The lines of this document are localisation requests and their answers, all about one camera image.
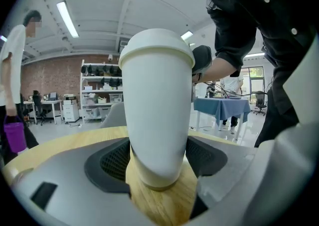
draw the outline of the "human arm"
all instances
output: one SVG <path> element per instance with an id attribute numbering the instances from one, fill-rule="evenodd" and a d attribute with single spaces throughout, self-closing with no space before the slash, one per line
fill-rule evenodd
<path id="1" fill-rule="evenodd" d="M 240 74 L 238 76 L 238 84 L 237 84 L 237 89 L 236 89 L 236 94 L 241 94 L 240 88 L 244 85 L 244 76 Z"/>
<path id="2" fill-rule="evenodd" d="M 240 81 L 238 82 L 238 88 L 237 88 L 237 90 L 236 90 L 236 94 L 239 94 L 240 88 L 243 86 L 243 84 L 244 84 L 244 81 L 243 81 L 243 80 L 240 80 Z"/>
<path id="3" fill-rule="evenodd" d="M 224 89 L 225 88 L 225 81 L 224 79 L 220 79 L 220 86 Z"/>
<path id="4" fill-rule="evenodd" d="M 238 77 L 243 65 L 242 59 L 255 43 L 256 28 L 246 20 L 218 8 L 210 8 L 208 13 L 216 24 L 216 58 L 199 81 L 196 80 L 199 76 L 193 80 L 207 82 L 229 75 Z"/>
<path id="5" fill-rule="evenodd" d="M 16 107 L 13 102 L 11 91 L 11 58 L 12 53 L 8 54 L 8 57 L 2 61 L 2 85 L 5 90 L 5 109 L 7 116 L 16 116 Z"/>

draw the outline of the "shelving unit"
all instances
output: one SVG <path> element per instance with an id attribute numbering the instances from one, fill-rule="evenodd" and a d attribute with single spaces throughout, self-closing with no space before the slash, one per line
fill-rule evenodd
<path id="1" fill-rule="evenodd" d="M 107 66 L 107 67 L 119 67 L 117 64 L 102 64 L 102 63 L 85 63 L 85 61 L 82 61 L 82 66 L 89 66 L 91 65 L 92 68 L 94 69 L 94 67 L 103 67 L 103 66 Z M 98 116 L 98 117 L 93 117 L 90 115 L 86 114 L 86 110 L 91 110 L 92 108 L 99 108 L 99 107 L 111 107 L 114 103 L 104 103 L 104 104 L 85 104 L 84 103 L 84 95 L 89 94 L 89 93 L 118 93 L 118 94 L 122 94 L 123 90 L 83 90 L 84 86 L 88 85 L 88 82 L 100 82 L 102 79 L 105 79 L 106 82 L 108 82 L 108 80 L 112 79 L 122 79 L 122 77 L 113 77 L 113 76 L 83 76 L 83 73 L 81 73 L 81 77 L 80 77 L 80 101 L 81 101 L 81 111 L 82 111 L 82 120 L 83 120 L 83 124 L 85 124 L 86 120 L 95 120 L 95 119 L 102 119 L 102 116 Z"/>

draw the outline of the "fluorescent light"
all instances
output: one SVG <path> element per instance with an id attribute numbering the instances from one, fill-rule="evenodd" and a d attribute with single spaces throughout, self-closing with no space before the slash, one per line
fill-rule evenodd
<path id="1" fill-rule="evenodd" d="M 181 38 L 183 40 L 187 40 L 188 38 L 190 38 L 193 35 L 193 33 L 191 31 L 187 31 L 186 33 L 184 33 Z"/>
<path id="2" fill-rule="evenodd" d="M 66 27 L 69 29 L 69 32 L 72 35 L 72 37 L 73 38 L 78 38 L 79 35 L 78 35 L 77 31 L 75 30 L 75 27 L 74 27 L 74 25 L 72 23 L 72 20 L 71 20 L 69 11 L 68 11 L 68 9 L 66 7 L 65 1 L 58 3 L 56 6 L 58 7 L 59 12 L 60 12 L 60 14 L 61 14 L 61 16 L 63 18 L 63 21 L 64 21 Z"/>
<path id="3" fill-rule="evenodd" d="M 4 36 L 2 36 L 2 35 L 0 36 L 0 39 L 3 40 L 3 41 L 6 41 L 6 38 Z"/>
<path id="4" fill-rule="evenodd" d="M 251 57 L 251 56 L 263 56 L 265 55 L 264 53 L 257 53 L 257 54 L 250 54 L 250 55 L 247 55 L 245 57 Z"/>

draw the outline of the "metal shelf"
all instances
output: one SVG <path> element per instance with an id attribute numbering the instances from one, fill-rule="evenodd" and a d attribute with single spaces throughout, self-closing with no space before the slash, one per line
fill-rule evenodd
<path id="1" fill-rule="evenodd" d="M 83 104 L 83 106 L 87 107 L 87 106 L 100 106 L 100 105 L 113 105 L 116 103 L 106 103 L 106 104 Z"/>
<path id="2" fill-rule="evenodd" d="M 98 117 L 85 117 L 84 116 L 84 119 L 85 120 L 99 120 L 99 119 L 102 119 L 102 116 L 98 116 Z"/>
<path id="3" fill-rule="evenodd" d="M 105 79 L 122 79 L 122 77 L 113 77 L 113 76 L 83 76 L 82 80 L 101 81 L 103 78 L 105 78 Z"/>
<path id="4" fill-rule="evenodd" d="M 82 93 L 122 93 L 123 90 L 111 89 L 111 90 L 82 90 Z"/>
<path id="5" fill-rule="evenodd" d="M 98 63 L 98 64 L 85 63 L 85 64 L 83 64 L 83 65 L 85 65 L 85 66 L 89 66 L 89 65 L 91 65 L 91 66 L 104 66 L 104 65 L 106 65 L 106 66 L 119 66 L 118 64 L 101 64 L 101 63 Z"/>

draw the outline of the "ceiling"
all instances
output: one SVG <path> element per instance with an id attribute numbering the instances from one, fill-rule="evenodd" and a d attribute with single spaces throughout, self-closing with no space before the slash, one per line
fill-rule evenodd
<path id="1" fill-rule="evenodd" d="M 79 34 L 73 38 L 56 4 L 66 1 Z M 75 54 L 119 54 L 121 40 L 149 28 L 165 28 L 182 35 L 212 24 L 206 0 L 18 0 L 0 35 L 21 24 L 29 10 L 42 14 L 42 27 L 27 38 L 23 63 Z"/>

